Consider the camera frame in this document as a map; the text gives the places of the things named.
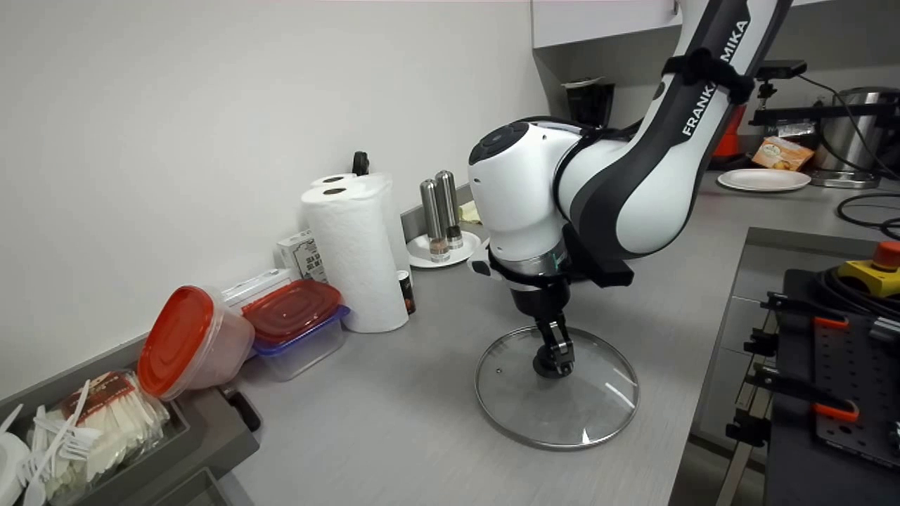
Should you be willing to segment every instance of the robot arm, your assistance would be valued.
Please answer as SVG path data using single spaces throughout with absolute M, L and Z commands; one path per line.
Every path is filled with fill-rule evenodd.
M 694 205 L 733 104 L 743 104 L 790 0 L 680 0 L 684 28 L 655 98 L 629 136 L 553 122 L 514 122 L 471 156 L 493 269 L 538 321 L 545 376 L 565 376 L 562 306 L 573 269 L 629 285 L 624 258 L 666 247 Z

